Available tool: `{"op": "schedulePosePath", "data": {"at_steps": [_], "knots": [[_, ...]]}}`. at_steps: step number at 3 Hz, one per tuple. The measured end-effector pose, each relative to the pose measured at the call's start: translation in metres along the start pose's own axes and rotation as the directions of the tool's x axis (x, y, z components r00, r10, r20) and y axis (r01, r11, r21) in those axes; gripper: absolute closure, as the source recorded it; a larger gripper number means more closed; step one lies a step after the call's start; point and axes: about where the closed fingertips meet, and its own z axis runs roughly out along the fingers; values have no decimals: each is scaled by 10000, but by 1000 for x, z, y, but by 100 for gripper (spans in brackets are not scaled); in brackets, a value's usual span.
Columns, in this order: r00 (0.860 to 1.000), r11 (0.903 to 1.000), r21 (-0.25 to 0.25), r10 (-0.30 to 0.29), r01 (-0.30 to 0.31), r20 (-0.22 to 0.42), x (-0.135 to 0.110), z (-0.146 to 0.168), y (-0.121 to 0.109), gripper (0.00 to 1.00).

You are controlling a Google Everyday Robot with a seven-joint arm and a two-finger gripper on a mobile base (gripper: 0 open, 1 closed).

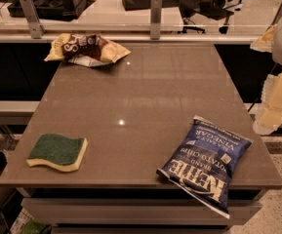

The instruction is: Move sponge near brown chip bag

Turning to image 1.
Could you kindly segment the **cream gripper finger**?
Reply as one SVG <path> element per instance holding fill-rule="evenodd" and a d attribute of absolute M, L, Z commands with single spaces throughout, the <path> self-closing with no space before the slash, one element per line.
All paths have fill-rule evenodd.
<path fill-rule="evenodd" d="M 272 52 L 276 24 L 272 25 L 263 35 L 251 43 L 250 48 L 258 52 Z"/>
<path fill-rule="evenodd" d="M 262 88 L 262 103 L 255 116 L 253 130 L 258 135 L 270 135 L 282 125 L 282 72 L 268 75 Z"/>

